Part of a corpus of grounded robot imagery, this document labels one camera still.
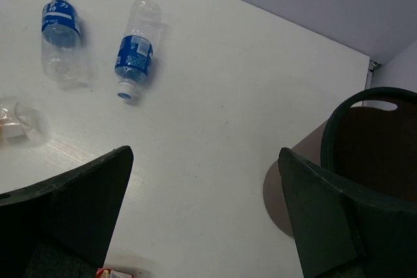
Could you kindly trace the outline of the blue label bottle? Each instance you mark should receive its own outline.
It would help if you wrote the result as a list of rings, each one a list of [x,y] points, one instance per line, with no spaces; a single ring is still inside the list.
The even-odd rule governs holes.
[[[45,75],[57,83],[77,80],[81,73],[81,30],[69,0],[50,0],[42,9],[41,61]]]
[[[138,87],[151,69],[154,46],[158,43],[162,10],[152,0],[136,0],[115,60],[117,96],[129,101],[137,98]]]

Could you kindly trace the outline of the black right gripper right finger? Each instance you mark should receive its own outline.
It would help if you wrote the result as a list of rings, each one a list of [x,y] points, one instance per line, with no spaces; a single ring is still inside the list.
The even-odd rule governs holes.
[[[278,158],[304,277],[415,277],[416,204],[356,184],[290,148]]]

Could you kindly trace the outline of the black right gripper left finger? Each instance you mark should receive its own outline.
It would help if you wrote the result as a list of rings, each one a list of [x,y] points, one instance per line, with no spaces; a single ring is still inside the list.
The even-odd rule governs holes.
[[[2,277],[95,277],[130,179],[121,146],[78,168],[1,194]]]

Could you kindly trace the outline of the clear bottle with yellow cap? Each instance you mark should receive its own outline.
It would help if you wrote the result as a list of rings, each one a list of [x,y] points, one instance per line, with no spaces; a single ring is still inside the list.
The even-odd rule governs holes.
[[[21,98],[1,97],[1,143],[27,135],[31,123],[31,108]]]

